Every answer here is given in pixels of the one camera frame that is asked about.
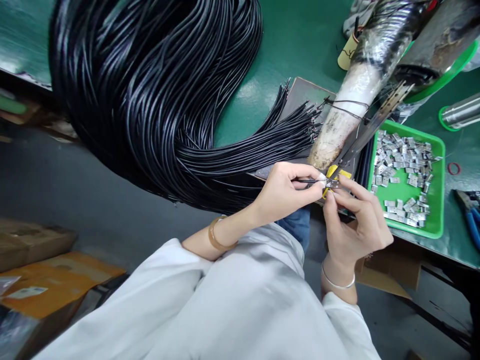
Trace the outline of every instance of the red rubber band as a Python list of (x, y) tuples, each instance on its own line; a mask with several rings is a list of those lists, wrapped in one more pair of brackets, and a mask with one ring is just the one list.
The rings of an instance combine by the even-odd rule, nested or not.
[[(456, 169), (457, 169), (457, 172), (453, 172), (452, 171), (452, 165), (455, 165), (456, 166)], [(458, 175), (462, 172), (462, 168), (460, 167), (460, 165), (457, 163), (457, 162), (451, 162), (448, 164), (448, 166), (446, 167), (446, 169), (448, 170), (448, 172), (450, 173), (450, 175)]]

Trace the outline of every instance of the green tray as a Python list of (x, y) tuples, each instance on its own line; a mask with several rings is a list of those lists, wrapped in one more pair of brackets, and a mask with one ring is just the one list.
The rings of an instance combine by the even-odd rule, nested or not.
[[(415, 140), (430, 143), (432, 154), (437, 157), (441, 156), (442, 160), (432, 163), (433, 179), (428, 191), (428, 204), (430, 205), (430, 215), (426, 217), (425, 227), (412, 227), (404, 223), (386, 219), (389, 227), (406, 231), (408, 233), (420, 235), (430, 239), (438, 239), (444, 233), (444, 195), (445, 195), (445, 144), (442, 139), (427, 134), (426, 132), (415, 130), (411, 127), (401, 125), (399, 123), (387, 120), (381, 126), (382, 130), (387, 133), (398, 133), (401, 137), (412, 137)], [(378, 132), (375, 134), (375, 146), (377, 146)], [(375, 155), (373, 151), (371, 159), (370, 174), (368, 178), (368, 187), (372, 185), (372, 179), (375, 171)], [(388, 187), (379, 186), (376, 192), (378, 200), (384, 211), (387, 208), (384, 206), (385, 200), (400, 199), (404, 203), (410, 198), (418, 199), (421, 189), (407, 184), (408, 174), (403, 170), (398, 170), (395, 174), (396, 178), (400, 178), (400, 183), (389, 183)]]

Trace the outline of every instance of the green table surface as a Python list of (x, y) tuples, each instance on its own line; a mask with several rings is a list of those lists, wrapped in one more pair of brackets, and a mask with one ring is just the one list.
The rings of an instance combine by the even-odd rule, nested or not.
[[(48, 82), (47, 24), (52, 0), (0, 0), (0, 67), (28, 71)], [(278, 86), (301, 77), (337, 92), (345, 71), (337, 65), (345, 44), (341, 28), (351, 0), (260, 0), (263, 39), (259, 53), (242, 85), (227, 107), (215, 133), (217, 146), (247, 138), (260, 126), (274, 103)], [(439, 239), (428, 239), (392, 229), (416, 243), (473, 268), (480, 268), (474, 247), (452, 189), (480, 190), (480, 123), (450, 132), (440, 126), (441, 107), (480, 92), (480, 69), (459, 74), (405, 123), (433, 134), (446, 145), (446, 163), (456, 162), (461, 174), (446, 174), (445, 229)]]

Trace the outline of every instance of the white lab coat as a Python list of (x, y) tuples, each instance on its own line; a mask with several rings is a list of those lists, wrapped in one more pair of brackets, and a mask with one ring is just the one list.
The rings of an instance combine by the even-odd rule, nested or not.
[(359, 307), (320, 302), (303, 261), (275, 223), (215, 262), (171, 239), (36, 360), (379, 359)]

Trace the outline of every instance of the blue-handled pliers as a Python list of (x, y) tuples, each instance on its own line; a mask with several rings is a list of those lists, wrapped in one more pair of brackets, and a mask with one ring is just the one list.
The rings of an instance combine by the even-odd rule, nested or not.
[(465, 192), (460, 190), (454, 190), (458, 203), (465, 212), (465, 219), (468, 224), (468, 230), (470, 231), (471, 238), (476, 248), (480, 251), (480, 212), (477, 209), (479, 205), (478, 201), (471, 200)]

